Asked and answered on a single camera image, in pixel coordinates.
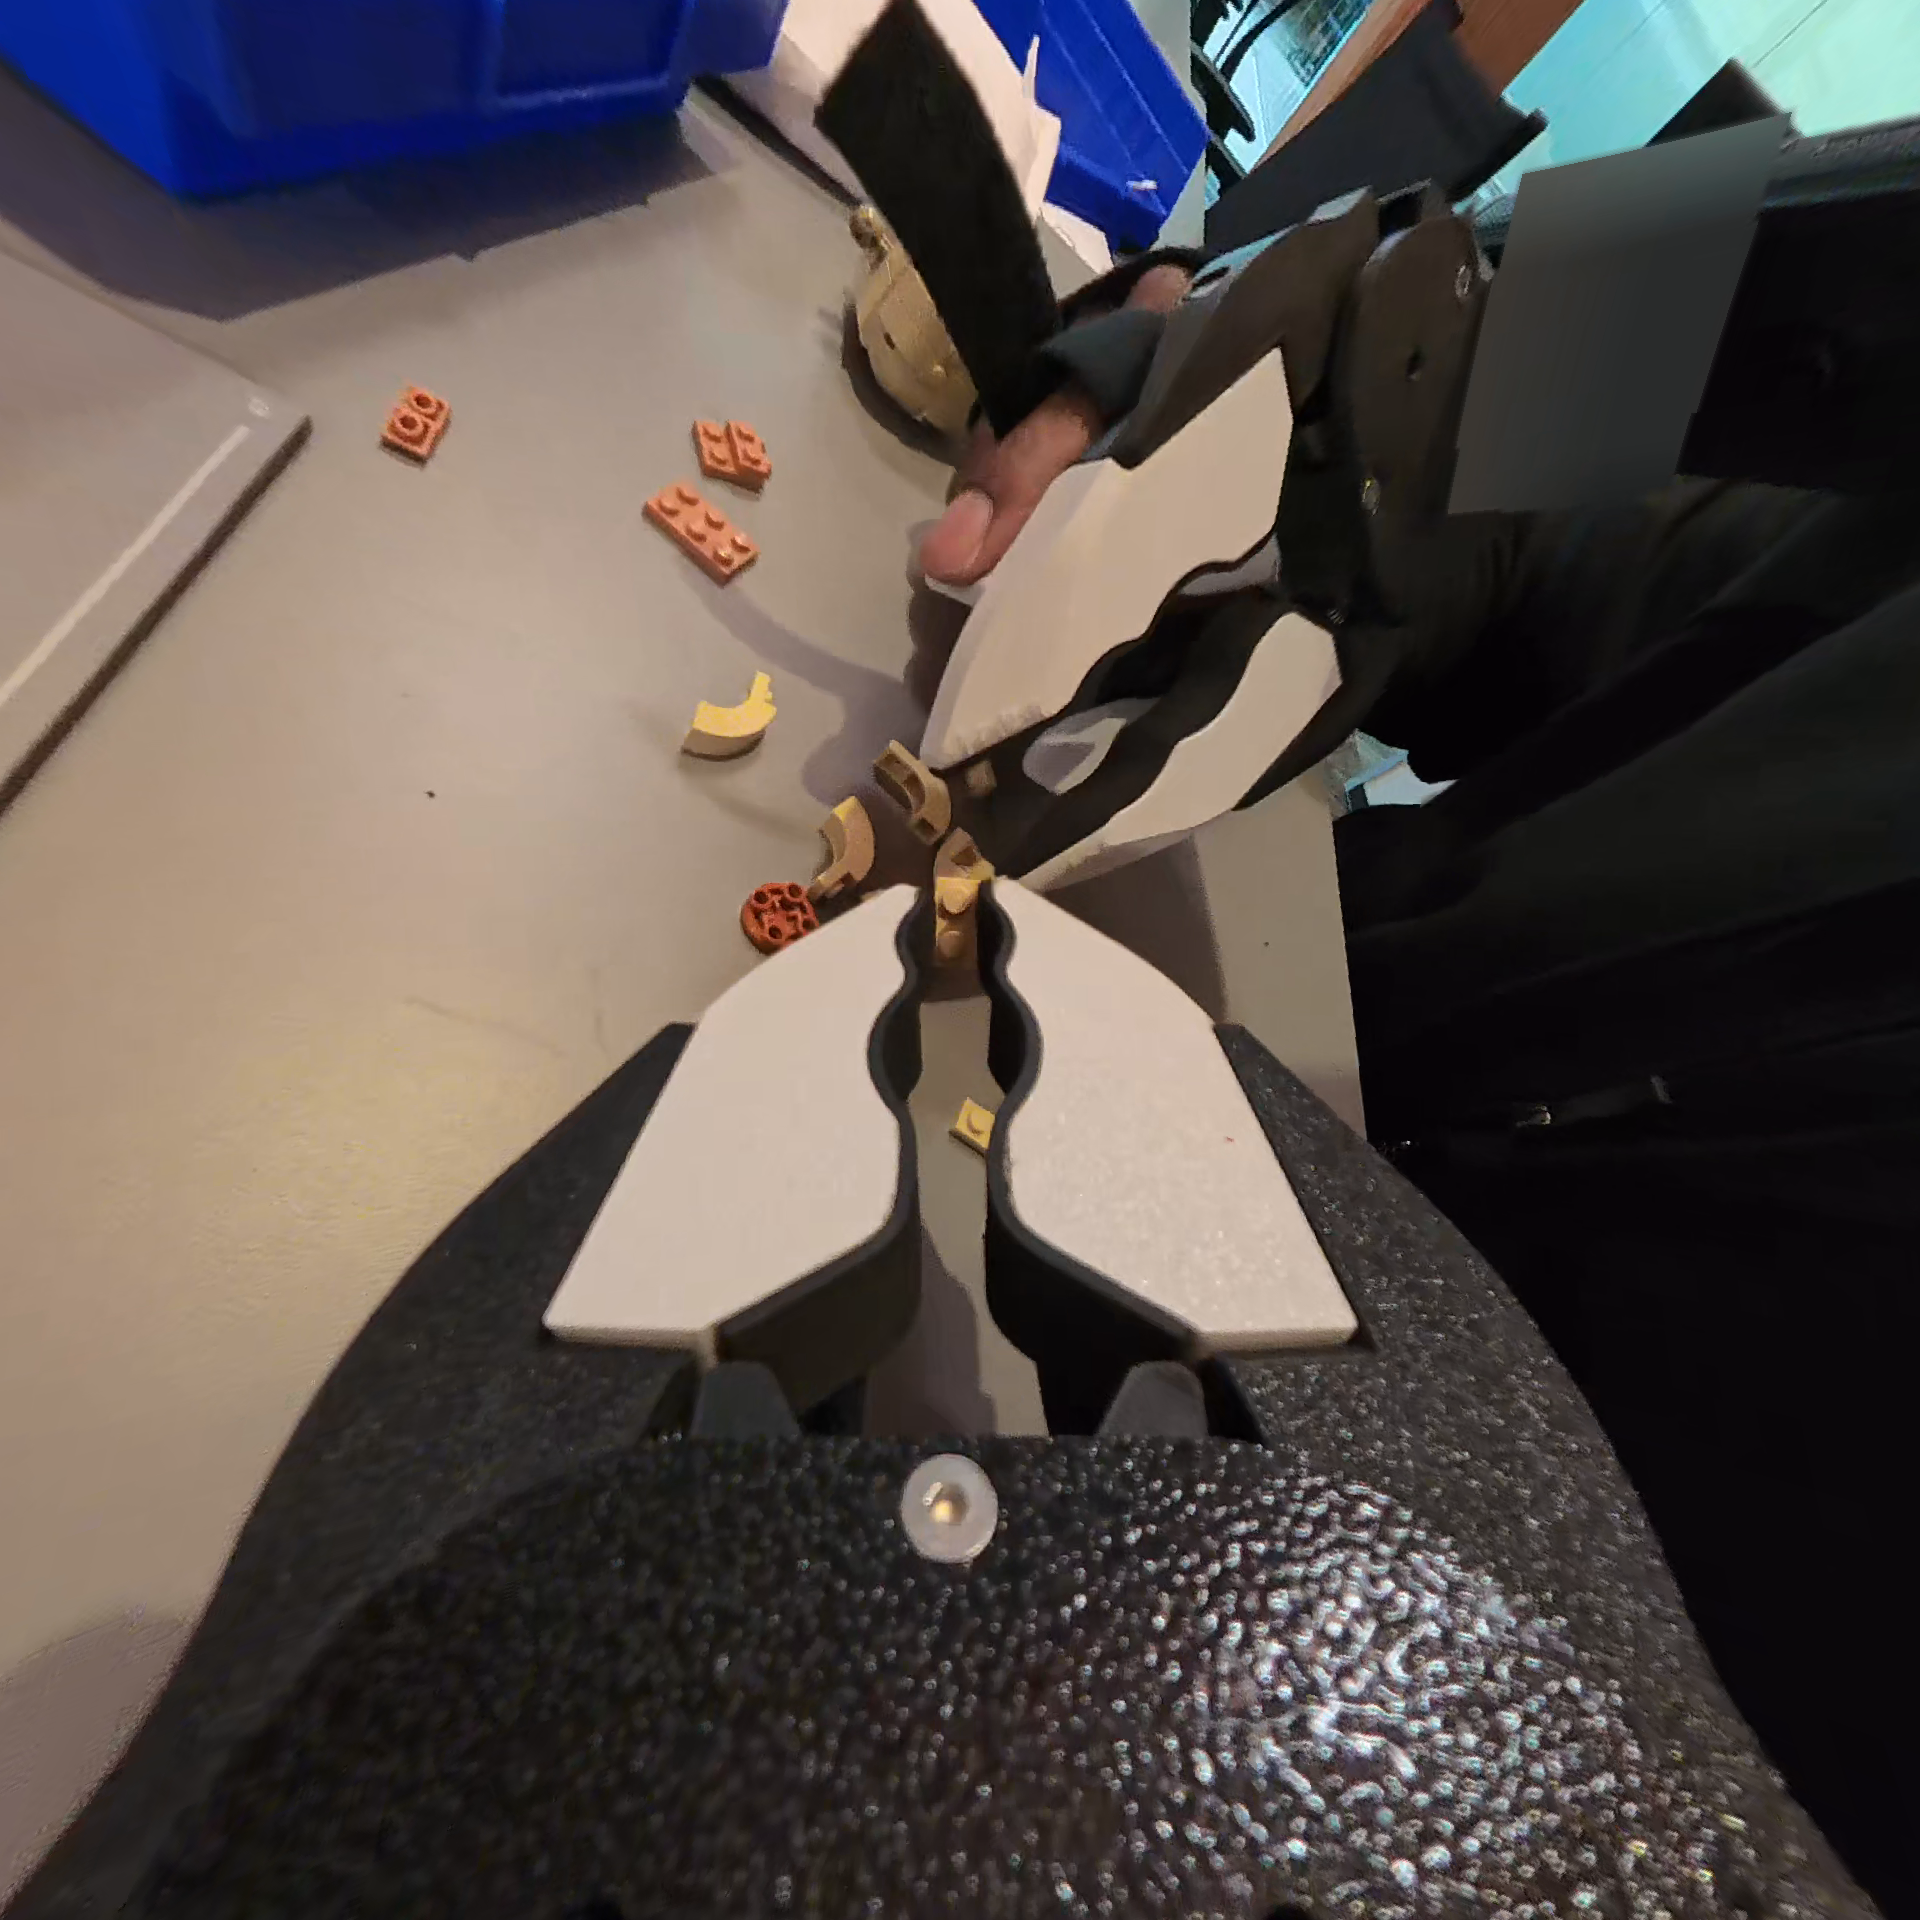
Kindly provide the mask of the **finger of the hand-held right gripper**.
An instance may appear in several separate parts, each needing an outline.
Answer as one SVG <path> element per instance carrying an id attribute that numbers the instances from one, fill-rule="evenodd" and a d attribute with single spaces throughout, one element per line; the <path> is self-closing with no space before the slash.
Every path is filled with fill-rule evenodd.
<path id="1" fill-rule="evenodd" d="M 968 615 L 918 757 L 945 773 L 1054 722 L 1182 583 L 1248 560 L 1280 513 L 1289 432 L 1289 374 L 1269 351 L 1138 466 L 1057 479 Z"/>
<path id="2" fill-rule="evenodd" d="M 1203 616 L 1165 667 L 996 751 L 998 872 L 1045 894 L 1182 842 L 1246 802 L 1342 683 L 1332 632 L 1258 594 Z"/>

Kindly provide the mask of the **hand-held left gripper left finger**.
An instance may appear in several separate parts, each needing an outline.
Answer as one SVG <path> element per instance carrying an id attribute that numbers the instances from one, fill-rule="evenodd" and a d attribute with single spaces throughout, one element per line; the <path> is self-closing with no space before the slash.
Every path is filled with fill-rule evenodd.
<path id="1" fill-rule="evenodd" d="M 921 1303 L 918 1079 L 921 888 L 892 885 L 680 1037 L 544 1329 L 844 1399 Z"/>

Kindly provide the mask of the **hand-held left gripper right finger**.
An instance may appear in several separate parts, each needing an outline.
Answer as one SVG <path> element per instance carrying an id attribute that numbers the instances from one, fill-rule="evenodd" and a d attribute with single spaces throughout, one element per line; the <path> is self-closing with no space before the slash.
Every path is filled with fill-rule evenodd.
<path id="1" fill-rule="evenodd" d="M 1334 1353 L 1360 1315 L 1210 1013 L 1016 880 L 981 895 L 998 1088 L 982 1280 L 1051 1427 L 1128 1375 Z"/>

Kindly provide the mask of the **blue plastic bin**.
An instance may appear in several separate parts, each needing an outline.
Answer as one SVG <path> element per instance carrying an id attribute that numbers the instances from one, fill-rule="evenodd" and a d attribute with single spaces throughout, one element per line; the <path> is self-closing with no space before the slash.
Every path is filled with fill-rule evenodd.
<path id="1" fill-rule="evenodd" d="M 676 112 L 784 1 L 4 1 L 4 69 L 185 198 Z"/>
<path id="2" fill-rule="evenodd" d="M 1153 249 L 1210 133 L 1131 1 L 1038 5 L 1038 98 L 1060 125 L 1045 201 L 1114 249 Z"/>

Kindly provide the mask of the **grey desk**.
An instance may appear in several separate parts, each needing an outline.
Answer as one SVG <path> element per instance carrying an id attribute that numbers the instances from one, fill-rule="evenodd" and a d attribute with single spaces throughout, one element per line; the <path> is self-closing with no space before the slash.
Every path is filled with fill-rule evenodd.
<path id="1" fill-rule="evenodd" d="M 4 809 L 12 1677 L 165 1654 L 400 1271 L 755 961 L 742 895 L 918 737 L 955 606 L 907 583 L 946 458 L 845 358 L 848 214 L 709 99 L 194 206 L 9 80 L 4 247 L 312 421 Z M 377 443 L 410 384 L 425 463 Z M 675 481 L 755 566 L 645 519 Z M 758 746 L 682 754 L 758 670 Z"/>

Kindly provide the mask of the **person's right hand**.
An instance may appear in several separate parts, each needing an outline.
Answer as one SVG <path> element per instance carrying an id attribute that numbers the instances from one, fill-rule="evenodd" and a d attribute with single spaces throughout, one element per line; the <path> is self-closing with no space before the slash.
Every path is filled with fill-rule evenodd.
<path id="1" fill-rule="evenodd" d="M 918 574 L 952 589 L 982 583 L 1045 493 L 1140 400 L 1168 312 L 1203 265 L 1196 247 L 1122 259 L 1073 294 L 1057 334 L 1016 387 L 1019 418 L 982 414 L 945 513 L 918 541 Z"/>

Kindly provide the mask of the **tan brick model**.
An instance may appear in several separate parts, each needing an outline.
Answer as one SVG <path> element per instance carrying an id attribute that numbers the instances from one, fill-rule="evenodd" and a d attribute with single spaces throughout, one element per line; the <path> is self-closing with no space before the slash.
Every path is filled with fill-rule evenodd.
<path id="1" fill-rule="evenodd" d="M 854 335 L 885 397 L 931 432 L 957 441 L 977 408 L 977 384 L 931 289 L 873 202 L 848 217 L 865 257 L 853 293 Z"/>

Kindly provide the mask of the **long orange brick plate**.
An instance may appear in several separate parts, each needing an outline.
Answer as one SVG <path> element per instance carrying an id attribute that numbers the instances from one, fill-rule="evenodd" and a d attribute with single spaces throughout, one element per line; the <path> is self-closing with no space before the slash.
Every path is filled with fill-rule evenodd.
<path id="1" fill-rule="evenodd" d="M 717 584 L 729 584 L 761 554 L 758 543 L 692 483 L 660 486 L 645 498 L 643 513 Z"/>

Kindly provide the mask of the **tan quarter arch brick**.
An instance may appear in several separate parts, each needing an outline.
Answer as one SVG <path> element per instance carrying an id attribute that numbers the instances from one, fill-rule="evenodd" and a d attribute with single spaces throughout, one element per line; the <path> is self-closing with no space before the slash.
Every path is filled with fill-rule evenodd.
<path id="1" fill-rule="evenodd" d="M 700 761 L 732 761 L 755 751 L 776 720 L 776 683 L 769 671 L 758 670 L 738 701 L 700 699 L 680 750 Z"/>

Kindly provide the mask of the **crumpled white paper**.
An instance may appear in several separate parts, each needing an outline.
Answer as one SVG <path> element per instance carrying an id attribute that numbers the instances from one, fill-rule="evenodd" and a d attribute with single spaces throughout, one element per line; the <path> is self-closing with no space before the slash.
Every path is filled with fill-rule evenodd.
<path id="1" fill-rule="evenodd" d="M 918 9 L 971 81 L 1016 170 L 1024 213 L 1036 222 L 1064 138 L 1060 115 L 1040 104 L 1040 5 L 918 1 Z M 741 103 L 853 201 L 870 195 L 814 125 L 814 112 L 881 11 L 883 1 L 792 1 L 769 66 L 724 77 Z"/>

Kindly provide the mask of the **grey instruction booklet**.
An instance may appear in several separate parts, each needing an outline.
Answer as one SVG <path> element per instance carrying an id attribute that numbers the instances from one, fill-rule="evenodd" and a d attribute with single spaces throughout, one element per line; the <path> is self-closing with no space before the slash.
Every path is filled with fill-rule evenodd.
<path id="1" fill-rule="evenodd" d="M 2 255 L 2 802 L 306 443 L 291 400 Z"/>

